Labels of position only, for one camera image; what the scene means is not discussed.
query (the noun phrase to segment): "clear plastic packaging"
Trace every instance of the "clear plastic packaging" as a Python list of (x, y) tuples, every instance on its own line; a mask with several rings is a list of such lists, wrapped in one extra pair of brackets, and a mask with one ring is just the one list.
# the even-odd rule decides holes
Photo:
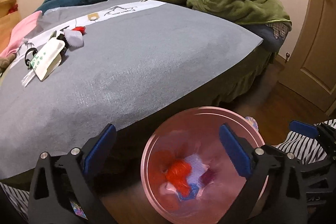
[(25, 77), (21, 80), (21, 83), (24, 87), (26, 87), (36, 76), (36, 73), (33, 69), (31, 69)]

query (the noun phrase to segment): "blue gripper pad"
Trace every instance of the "blue gripper pad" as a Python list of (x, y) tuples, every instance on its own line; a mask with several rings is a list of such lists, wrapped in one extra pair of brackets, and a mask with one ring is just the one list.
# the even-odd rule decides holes
[(84, 159), (83, 175), (87, 180), (92, 179), (102, 170), (116, 138), (117, 131), (112, 124), (102, 132), (99, 140)]
[(225, 124), (219, 128), (219, 139), (226, 153), (230, 157), (238, 174), (247, 179), (252, 175), (251, 160), (234, 135), (231, 129)]
[(289, 124), (289, 129), (311, 139), (315, 139), (319, 135), (319, 132), (315, 126), (299, 121), (291, 121)]

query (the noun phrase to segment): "silver screw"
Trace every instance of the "silver screw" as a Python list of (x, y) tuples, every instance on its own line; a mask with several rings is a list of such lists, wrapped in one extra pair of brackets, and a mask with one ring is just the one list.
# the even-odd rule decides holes
[(254, 151), (257, 155), (263, 155), (265, 153), (264, 150), (262, 150), (261, 148), (256, 148), (256, 150)]
[(47, 153), (47, 152), (43, 152), (43, 153), (40, 155), (41, 159), (45, 159), (47, 156), (48, 156), (48, 153)]
[(71, 154), (73, 154), (73, 155), (77, 155), (78, 153), (80, 152), (80, 149), (79, 148), (73, 148), (72, 150), (71, 150)]
[(289, 152), (289, 153), (287, 153), (287, 157), (289, 158), (289, 159), (295, 159), (295, 155), (293, 154), (293, 153), (291, 153), (291, 152)]

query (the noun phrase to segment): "pink trash can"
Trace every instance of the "pink trash can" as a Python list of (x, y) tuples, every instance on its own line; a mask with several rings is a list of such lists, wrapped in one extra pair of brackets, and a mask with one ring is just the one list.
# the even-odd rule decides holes
[[(242, 116), (218, 107), (182, 111), (160, 125), (142, 155), (141, 179), (155, 210), (174, 224), (215, 224), (230, 208), (246, 179), (236, 172), (219, 140), (219, 127), (227, 123), (252, 147), (264, 145), (258, 131)], [(174, 193), (162, 194), (165, 171), (176, 159), (197, 153), (203, 164), (216, 172), (200, 197), (179, 201)]]

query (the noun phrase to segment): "wooden door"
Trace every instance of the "wooden door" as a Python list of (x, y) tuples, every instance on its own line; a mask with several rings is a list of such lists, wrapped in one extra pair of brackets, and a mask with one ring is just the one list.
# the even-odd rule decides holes
[(323, 111), (336, 99), (336, 0), (309, 0), (305, 22), (279, 82)]

